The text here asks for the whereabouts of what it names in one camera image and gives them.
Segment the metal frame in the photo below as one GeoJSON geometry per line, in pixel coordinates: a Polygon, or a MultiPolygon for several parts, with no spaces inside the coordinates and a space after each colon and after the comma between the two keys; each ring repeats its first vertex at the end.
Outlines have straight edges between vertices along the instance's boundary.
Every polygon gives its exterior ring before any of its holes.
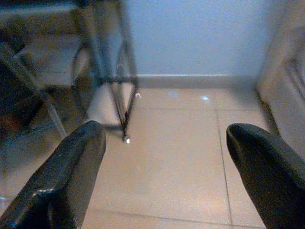
{"type": "MultiPolygon", "coordinates": [[[[136,65],[134,61],[130,25],[126,15],[126,8],[121,0],[116,0],[114,2],[116,3],[116,14],[119,18],[119,27],[123,40],[120,47],[118,60],[120,59],[120,55],[123,50],[127,57],[128,68],[131,74],[130,77],[122,77],[119,82],[112,77],[113,70],[110,65],[108,41],[107,38],[101,37],[102,28],[98,23],[96,5],[90,3],[89,5],[86,5],[84,7],[79,7],[78,11],[80,13],[80,16],[78,17],[78,21],[81,28],[83,29],[83,39],[89,44],[91,50],[92,67],[98,72],[98,82],[110,83],[111,85],[111,93],[115,101],[116,111],[121,124],[120,126],[118,126],[118,128],[122,130],[123,140],[129,143],[130,140],[127,136],[127,127],[129,123],[130,114],[132,112],[134,98],[139,88],[139,83],[137,78],[136,65]],[[121,86],[119,85],[119,88],[117,90],[114,86],[114,83],[122,84],[123,82],[130,82],[133,84],[132,94],[129,100],[128,107],[125,111],[123,108],[124,106],[122,101],[121,86]]],[[[74,89],[74,95],[76,95],[76,102],[78,106],[81,106],[79,92],[76,91],[75,87],[74,89]]]]}
{"type": "MultiPolygon", "coordinates": [[[[44,102],[51,119],[61,135],[61,138],[63,139],[66,137],[66,131],[61,123],[60,117],[57,114],[55,106],[53,105],[51,96],[41,87],[38,82],[36,82],[33,73],[30,72],[19,59],[15,58],[14,51],[5,42],[0,43],[0,60],[16,75],[20,82],[22,82],[33,92],[34,95],[38,96],[44,102]]],[[[1,201],[11,201],[14,198],[14,196],[0,196],[1,201]]]]}

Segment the beige floor tile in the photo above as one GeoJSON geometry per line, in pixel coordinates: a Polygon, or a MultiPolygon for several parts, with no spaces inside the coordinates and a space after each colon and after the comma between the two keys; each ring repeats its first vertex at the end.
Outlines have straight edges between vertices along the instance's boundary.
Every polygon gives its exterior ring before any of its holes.
{"type": "Polygon", "coordinates": [[[230,229],[263,229],[258,227],[232,226],[230,229]]]}
{"type": "Polygon", "coordinates": [[[0,217],[2,216],[2,214],[4,213],[6,207],[0,208],[0,217]]]}
{"type": "MultiPolygon", "coordinates": [[[[71,89],[56,90],[52,94],[53,104],[69,135],[83,123],[83,117],[76,106],[71,89]]],[[[47,108],[43,105],[30,123],[30,128],[44,128],[53,125],[47,108]]]]}
{"type": "Polygon", "coordinates": [[[7,174],[4,195],[14,196],[31,175],[51,155],[61,138],[56,129],[37,131],[20,137],[1,149],[6,155],[7,174]]]}
{"type": "Polygon", "coordinates": [[[228,225],[88,210],[82,229],[230,229],[228,225]]]}
{"type": "Polygon", "coordinates": [[[232,123],[251,123],[268,129],[267,120],[259,111],[219,111],[219,123],[233,224],[264,227],[229,155],[225,130],[232,123]]]}
{"type": "Polygon", "coordinates": [[[211,89],[140,89],[141,99],[135,107],[205,109],[215,108],[214,93],[211,89]]]}
{"type": "Polygon", "coordinates": [[[260,100],[251,89],[214,89],[217,109],[221,110],[259,110],[260,100]]]}
{"type": "Polygon", "coordinates": [[[230,223],[214,111],[135,109],[107,142],[90,207],[230,223]]]}

